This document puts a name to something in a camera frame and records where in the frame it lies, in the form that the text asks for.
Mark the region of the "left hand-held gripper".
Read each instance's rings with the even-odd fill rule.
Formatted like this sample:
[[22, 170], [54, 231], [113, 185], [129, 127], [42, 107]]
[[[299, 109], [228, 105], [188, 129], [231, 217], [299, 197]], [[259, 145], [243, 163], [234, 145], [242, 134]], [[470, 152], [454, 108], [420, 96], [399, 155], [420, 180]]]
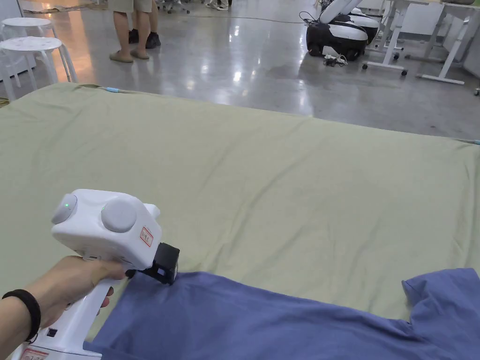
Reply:
[[[180, 251], [161, 241], [160, 210], [119, 192], [77, 189], [66, 194], [52, 217], [52, 235], [84, 260], [113, 260], [128, 276], [140, 272], [172, 285]], [[101, 303], [117, 282], [106, 279], [67, 305], [62, 316], [19, 346], [14, 360], [99, 360], [83, 347]]]

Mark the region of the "person's left hand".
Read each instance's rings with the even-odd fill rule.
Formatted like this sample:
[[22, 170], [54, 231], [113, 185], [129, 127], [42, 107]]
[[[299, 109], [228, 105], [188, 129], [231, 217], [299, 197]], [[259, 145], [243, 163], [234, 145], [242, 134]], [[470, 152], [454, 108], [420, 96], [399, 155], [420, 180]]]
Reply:
[[118, 262], [67, 256], [25, 289], [39, 304], [40, 327], [44, 328], [55, 323], [68, 304], [91, 293], [100, 281], [124, 277], [124, 269]]

